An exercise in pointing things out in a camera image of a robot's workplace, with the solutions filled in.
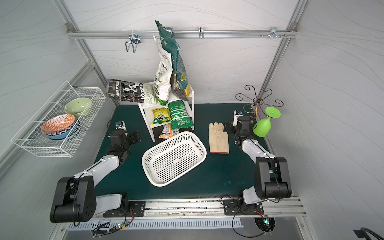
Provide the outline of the orange white small bag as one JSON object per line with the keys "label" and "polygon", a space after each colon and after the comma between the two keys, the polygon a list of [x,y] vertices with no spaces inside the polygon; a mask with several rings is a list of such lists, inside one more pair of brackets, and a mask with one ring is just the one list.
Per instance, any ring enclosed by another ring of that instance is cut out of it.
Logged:
{"label": "orange white small bag", "polygon": [[160,139],[169,139],[173,136],[174,136],[174,134],[173,134],[173,130],[171,128],[171,124],[164,125],[164,128],[163,128],[159,138]]}

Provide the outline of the white perforated plastic basket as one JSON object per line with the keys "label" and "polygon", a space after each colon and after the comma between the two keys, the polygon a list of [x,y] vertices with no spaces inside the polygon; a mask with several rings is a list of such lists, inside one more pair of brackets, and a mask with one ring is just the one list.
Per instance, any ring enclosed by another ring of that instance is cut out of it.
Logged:
{"label": "white perforated plastic basket", "polygon": [[207,150],[192,132],[182,132],[147,150],[142,166],[149,182],[164,187],[181,178],[207,157]]}

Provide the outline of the black white soil bag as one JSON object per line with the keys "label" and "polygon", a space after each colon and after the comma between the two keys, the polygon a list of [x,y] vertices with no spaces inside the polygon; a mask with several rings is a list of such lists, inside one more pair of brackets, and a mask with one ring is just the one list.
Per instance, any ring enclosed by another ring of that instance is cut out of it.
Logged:
{"label": "black white soil bag", "polygon": [[157,102],[152,85],[138,82],[109,79],[108,97],[117,101],[155,104]]}

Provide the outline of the green white-striped fertilizer bag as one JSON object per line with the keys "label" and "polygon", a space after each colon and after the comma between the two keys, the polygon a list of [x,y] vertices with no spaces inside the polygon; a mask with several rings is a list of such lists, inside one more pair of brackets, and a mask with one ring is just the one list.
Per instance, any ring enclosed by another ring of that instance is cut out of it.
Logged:
{"label": "green white-striped fertilizer bag", "polygon": [[192,128],[194,126],[182,100],[169,103],[168,108],[170,111],[171,128],[173,131],[183,128]]}

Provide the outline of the white green fertilizer bag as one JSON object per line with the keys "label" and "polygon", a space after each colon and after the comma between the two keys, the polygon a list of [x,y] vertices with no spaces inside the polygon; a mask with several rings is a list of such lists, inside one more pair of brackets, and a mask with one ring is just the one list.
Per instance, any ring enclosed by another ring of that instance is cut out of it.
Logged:
{"label": "white green fertilizer bag", "polygon": [[171,54],[163,49],[160,40],[158,40],[156,37],[153,37],[153,39],[155,41],[160,57],[160,63],[154,78],[154,91],[159,104],[166,106],[169,102],[172,88],[171,76],[173,75],[173,66]]}

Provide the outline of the dark green fertilizer bag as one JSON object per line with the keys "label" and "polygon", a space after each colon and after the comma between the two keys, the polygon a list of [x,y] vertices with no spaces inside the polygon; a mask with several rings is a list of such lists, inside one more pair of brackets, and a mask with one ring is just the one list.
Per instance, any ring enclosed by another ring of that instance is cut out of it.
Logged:
{"label": "dark green fertilizer bag", "polygon": [[190,84],[188,81],[187,71],[181,56],[181,48],[177,41],[170,38],[167,31],[164,30],[163,26],[159,21],[155,21],[162,47],[165,51],[171,54],[173,75],[171,76],[171,87],[172,92],[179,99],[188,101],[190,95]]}

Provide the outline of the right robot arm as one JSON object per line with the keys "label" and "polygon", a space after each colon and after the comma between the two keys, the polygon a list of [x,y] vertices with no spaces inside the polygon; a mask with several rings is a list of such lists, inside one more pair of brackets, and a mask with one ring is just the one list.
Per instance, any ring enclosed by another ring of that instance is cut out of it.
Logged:
{"label": "right robot arm", "polygon": [[292,196],[288,162],[263,148],[256,139],[251,117],[235,113],[232,123],[225,123],[224,132],[233,134],[238,146],[254,162],[254,185],[242,191],[243,204],[259,204],[274,199],[279,202]]}

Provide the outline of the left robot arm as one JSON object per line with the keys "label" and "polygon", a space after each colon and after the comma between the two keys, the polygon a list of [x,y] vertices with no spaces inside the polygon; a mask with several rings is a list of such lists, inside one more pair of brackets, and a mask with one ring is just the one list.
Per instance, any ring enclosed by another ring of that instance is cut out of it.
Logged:
{"label": "left robot arm", "polygon": [[56,186],[50,212],[52,223],[81,223],[107,211],[129,211],[129,201],[124,193],[96,195],[96,186],[109,173],[119,168],[129,157],[130,146],[139,142],[138,131],[128,134],[124,129],[114,130],[107,155],[88,169],[61,178]]}

